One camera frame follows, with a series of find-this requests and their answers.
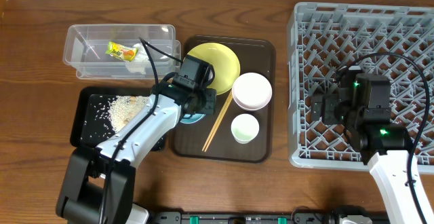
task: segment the brown tray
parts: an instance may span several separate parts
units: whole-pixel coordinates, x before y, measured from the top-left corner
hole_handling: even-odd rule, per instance
[[[241,74],[255,72],[264,75],[274,90],[275,48],[273,44],[263,40],[238,39],[230,37],[194,36],[190,38],[184,53],[195,46],[207,43],[221,43],[234,51],[241,65]],[[206,115],[194,124],[181,124],[175,127],[172,137],[172,149],[180,156],[200,157],[212,160],[228,160],[236,162],[260,163],[265,161],[271,152],[271,135],[273,132],[273,98],[268,105],[258,111],[244,111],[232,101],[218,128],[207,152],[203,145],[216,121],[229,92],[217,96],[216,112]],[[231,123],[237,115],[249,113],[258,121],[258,136],[248,144],[235,141],[231,133]]]

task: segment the wooden tabletop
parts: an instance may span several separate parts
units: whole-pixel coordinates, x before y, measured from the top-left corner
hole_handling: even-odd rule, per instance
[[[138,168],[134,201],[151,210],[286,212],[341,204],[384,211],[367,172],[311,170],[288,161],[286,29],[300,1],[434,7],[434,0],[9,0],[0,26],[0,223],[65,223],[54,209],[73,151],[81,89],[151,86],[151,81],[85,81],[62,62],[72,24],[173,24],[196,34],[266,39],[277,51],[273,152],[263,164],[197,160],[166,148]],[[434,203],[434,176],[423,176]]]

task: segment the green tape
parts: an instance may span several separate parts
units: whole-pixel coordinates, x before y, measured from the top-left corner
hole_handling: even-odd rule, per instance
[[[190,217],[190,224],[199,224],[199,217]]]
[[[277,219],[277,224],[286,224],[286,223],[287,223],[287,220],[285,217],[279,217]]]

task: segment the green light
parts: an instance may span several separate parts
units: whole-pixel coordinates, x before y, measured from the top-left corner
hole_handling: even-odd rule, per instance
[[[386,134],[388,134],[389,132],[386,131],[385,129],[381,129],[381,130],[380,130],[380,133],[381,133],[382,135],[386,135]]]

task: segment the plastic bin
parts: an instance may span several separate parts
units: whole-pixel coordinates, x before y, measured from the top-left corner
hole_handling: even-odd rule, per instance
[[[340,65],[374,52],[408,55],[424,70],[434,90],[434,9],[335,3],[298,3],[287,25],[290,104],[288,140],[291,164],[303,168],[368,170],[345,141],[343,126],[311,120],[311,96],[332,93]],[[403,60],[365,59],[366,73],[391,81],[392,122],[415,136],[425,107],[420,76]],[[433,118],[434,106],[430,106]],[[434,125],[427,123],[416,157],[421,173],[434,173]]]
[[[77,70],[80,79],[153,79],[150,63],[128,64],[108,54],[107,45],[114,41],[128,47],[147,40],[161,51],[181,57],[175,28],[167,24],[76,24],[69,28],[63,61]],[[175,60],[149,49],[159,77],[180,67]]]

